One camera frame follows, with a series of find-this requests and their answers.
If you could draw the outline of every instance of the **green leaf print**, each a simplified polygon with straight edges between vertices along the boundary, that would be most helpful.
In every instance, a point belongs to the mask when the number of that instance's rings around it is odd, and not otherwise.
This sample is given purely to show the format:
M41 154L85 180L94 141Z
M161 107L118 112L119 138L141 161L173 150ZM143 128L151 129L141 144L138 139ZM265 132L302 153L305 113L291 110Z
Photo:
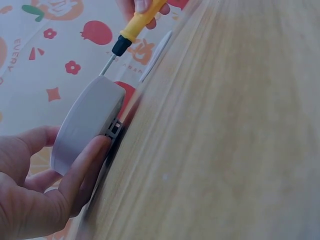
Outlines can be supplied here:
M21 8L23 11L25 11L28 14L38 15L38 17L35 19L36 22L40 22L45 16L45 13L41 9L39 9L35 6L22 5Z

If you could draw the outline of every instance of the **tablecloth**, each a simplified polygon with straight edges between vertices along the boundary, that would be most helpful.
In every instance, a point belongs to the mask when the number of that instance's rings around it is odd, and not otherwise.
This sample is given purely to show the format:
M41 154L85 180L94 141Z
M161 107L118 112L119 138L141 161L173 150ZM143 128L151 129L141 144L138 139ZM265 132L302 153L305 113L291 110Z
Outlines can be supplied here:
M106 77L127 92L134 91L157 44L187 1L169 0L170 14L157 14L157 27L144 29ZM1 0L0 134L60 125L110 58L125 24L115 0ZM49 168L50 154L51 148L35 154L29 174ZM73 221L38 239L67 239Z

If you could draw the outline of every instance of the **yellow screwdriver handle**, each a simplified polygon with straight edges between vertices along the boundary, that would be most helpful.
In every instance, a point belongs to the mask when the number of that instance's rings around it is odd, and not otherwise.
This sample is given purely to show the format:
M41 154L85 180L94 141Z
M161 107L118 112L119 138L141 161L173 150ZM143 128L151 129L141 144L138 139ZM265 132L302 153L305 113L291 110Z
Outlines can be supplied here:
M134 43L140 32L150 23L166 2L167 0L153 0L148 11L142 14L135 12L133 18L120 34Z

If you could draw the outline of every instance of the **wooden surface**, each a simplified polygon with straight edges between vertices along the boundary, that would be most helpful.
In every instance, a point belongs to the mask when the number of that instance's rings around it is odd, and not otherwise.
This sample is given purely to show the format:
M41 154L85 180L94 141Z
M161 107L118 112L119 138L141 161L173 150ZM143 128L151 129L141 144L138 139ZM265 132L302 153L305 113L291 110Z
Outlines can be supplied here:
M76 239L319 239L320 1L191 2Z

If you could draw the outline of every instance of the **hand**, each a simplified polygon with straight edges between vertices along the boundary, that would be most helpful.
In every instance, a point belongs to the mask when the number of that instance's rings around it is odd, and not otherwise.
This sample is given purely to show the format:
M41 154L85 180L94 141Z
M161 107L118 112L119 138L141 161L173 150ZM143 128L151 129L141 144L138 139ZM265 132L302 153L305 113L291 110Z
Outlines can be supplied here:
M145 13L151 6L153 0L116 0L120 11L122 12L124 18L129 22L134 13ZM166 3L160 10L160 13L167 15L170 13L170 7ZM154 29L157 25L156 19L153 18L151 22L146 26L148 29Z
M16 136L0 136L1 239L48 236L62 230L90 200L109 138L95 137L77 157L58 189L46 191L62 176L48 169L27 177L30 158L52 146L58 127L38 127Z

